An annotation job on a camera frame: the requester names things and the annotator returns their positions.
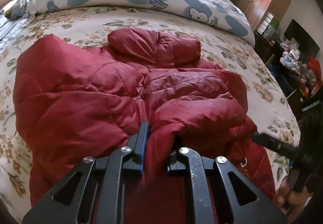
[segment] red bag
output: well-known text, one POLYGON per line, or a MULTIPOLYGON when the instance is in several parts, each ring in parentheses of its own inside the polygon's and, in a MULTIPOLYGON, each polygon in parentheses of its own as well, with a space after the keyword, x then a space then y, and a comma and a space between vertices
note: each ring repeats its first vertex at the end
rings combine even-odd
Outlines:
POLYGON ((317 61, 313 57, 309 57, 309 62, 308 62, 307 68, 311 69, 313 71, 317 80, 321 80, 322 73, 321 73, 321 66, 320 66, 319 61, 317 61))

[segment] cartoon animal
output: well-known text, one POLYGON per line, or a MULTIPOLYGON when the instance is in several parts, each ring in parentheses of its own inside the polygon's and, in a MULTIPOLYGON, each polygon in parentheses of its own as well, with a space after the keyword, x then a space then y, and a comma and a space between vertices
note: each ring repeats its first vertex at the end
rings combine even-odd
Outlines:
POLYGON ((184 16, 197 20, 199 22, 207 23, 212 16, 212 11, 209 7, 199 0, 184 0, 189 4, 184 10, 184 16))

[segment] wall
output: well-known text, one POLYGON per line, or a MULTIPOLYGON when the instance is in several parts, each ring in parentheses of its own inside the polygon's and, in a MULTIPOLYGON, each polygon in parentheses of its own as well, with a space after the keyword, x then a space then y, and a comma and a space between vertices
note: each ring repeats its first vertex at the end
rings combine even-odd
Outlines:
POLYGON ((323 73, 323 14, 315 0, 292 0, 280 22, 282 33, 291 20, 295 19, 320 47, 316 59, 320 62, 323 73))

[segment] metal screw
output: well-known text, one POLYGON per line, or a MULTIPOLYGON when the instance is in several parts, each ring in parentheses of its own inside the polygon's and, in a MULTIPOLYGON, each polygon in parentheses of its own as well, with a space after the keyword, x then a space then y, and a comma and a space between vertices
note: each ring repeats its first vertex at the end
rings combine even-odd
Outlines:
POLYGON ((220 164, 225 164, 228 160, 227 160, 227 158, 226 157, 224 157, 224 156, 218 156, 217 158, 216 158, 216 160, 217 160, 217 162, 219 162, 220 164))
POLYGON ((128 153, 128 152, 130 152, 130 151, 131 151, 131 147, 129 147, 129 146, 124 146, 124 147, 122 147, 122 148, 121 148, 121 151, 122 151, 123 153, 128 153))
POLYGON ((187 154, 190 150, 187 147, 182 147, 178 151, 182 154, 187 154))
POLYGON ((83 159, 83 162, 86 163, 86 164, 89 164, 89 163, 92 163, 94 160, 94 158, 92 158, 91 156, 86 156, 84 159, 83 159))

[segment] clothes pile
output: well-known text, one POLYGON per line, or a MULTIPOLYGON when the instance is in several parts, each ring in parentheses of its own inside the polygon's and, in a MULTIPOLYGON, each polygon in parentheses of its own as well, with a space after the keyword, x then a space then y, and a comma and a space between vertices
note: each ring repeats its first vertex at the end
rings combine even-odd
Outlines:
POLYGON ((323 85, 319 62, 313 57, 309 57, 307 65, 300 61, 299 44, 294 39, 282 41, 280 46, 285 49, 280 63, 291 71, 289 77, 299 84, 306 98, 314 96, 323 85))
POLYGON ((150 136, 144 175, 127 183, 126 223, 184 224, 184 181, 166 171, 175 137, 202 156, 226 156, 272 199, 271 166, 251 139, 257 128, 239 75, 201 59, 196 39, 124 28, 108 42, 81 49, 51 34, 18 59, 14 105, 33 153, 32 205, 85 156, 124 146, 141 121, 150 136))

